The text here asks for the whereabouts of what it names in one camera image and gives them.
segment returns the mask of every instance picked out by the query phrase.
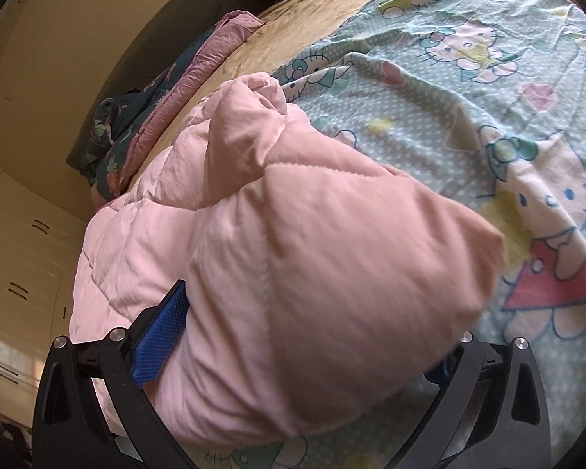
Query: light blue bedsheet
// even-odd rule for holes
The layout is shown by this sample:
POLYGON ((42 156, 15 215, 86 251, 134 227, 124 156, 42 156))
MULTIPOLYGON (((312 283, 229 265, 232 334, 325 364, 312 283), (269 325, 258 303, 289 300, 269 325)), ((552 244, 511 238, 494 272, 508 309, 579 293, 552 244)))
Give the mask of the light blue bedsheet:
MULTIPOLYGON (((557 461, 586 426, 586 16, 566 0, 373 0, 274 76, 318 130, 506 235, 477 335, 531 341, 557 461)), ((421 378, 332 433, 190 454, 202 469, 382 469, 437 390, 421 378)))

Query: beige wall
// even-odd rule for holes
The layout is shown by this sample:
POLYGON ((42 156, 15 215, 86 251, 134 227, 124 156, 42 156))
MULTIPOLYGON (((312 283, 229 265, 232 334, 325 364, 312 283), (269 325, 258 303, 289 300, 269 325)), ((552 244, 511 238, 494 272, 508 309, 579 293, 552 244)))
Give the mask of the beige wall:
POLYGON ((82 219, 89 187, 65 164, 108 74, 169 0, 11 0, 0 19, 0 167, 82 219))

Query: pink blanket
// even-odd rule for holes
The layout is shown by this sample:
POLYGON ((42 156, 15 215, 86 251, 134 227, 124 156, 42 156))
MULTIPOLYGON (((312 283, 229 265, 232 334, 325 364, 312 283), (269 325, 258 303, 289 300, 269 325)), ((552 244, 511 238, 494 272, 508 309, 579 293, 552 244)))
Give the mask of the pink blanket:
POLYGON ((70 337, 128 326, 186 280, 187 329, 148 396, 182 442, 271 442, 347 423, 434 366, 486 307, 502 247, 476 213, 317 132, 257 73, 196 106, 92 219, 70 337))
MULTIPOLYGON (((161 98, 130 142, 125 165, 120 170, 118 191, 127 188, 159 137, 198 88, 263 25, 263 21, 245 10, 234 10, 221 18, 213 34, 195 53, 183 77, 161 98)), ((96 208, 106 203, 96 186, 92 188, 91 197, 96 208)))

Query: beige bedspread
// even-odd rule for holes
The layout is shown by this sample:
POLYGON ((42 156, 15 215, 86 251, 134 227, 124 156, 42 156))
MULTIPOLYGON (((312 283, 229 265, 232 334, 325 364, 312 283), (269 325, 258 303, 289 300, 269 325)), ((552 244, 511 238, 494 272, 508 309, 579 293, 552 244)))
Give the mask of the beige bedspread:
POLYGON ((325 37, 369 0, 285 0, 262 15, 266 24, 239 47, 189 100, 158 140, 130 187, 156 155, 169 146, 187 113, 206 95, 239 75, 275 71, 308 45, 325 37))

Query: cabinet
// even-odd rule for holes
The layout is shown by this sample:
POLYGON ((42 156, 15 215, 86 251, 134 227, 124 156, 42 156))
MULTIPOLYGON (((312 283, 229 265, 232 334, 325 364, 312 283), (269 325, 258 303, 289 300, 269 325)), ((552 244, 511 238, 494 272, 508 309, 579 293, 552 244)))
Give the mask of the cabinet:
POLYGON ((0 413, 26 426, 50 344, 67 334, 85 226, 0 170, 0 413))

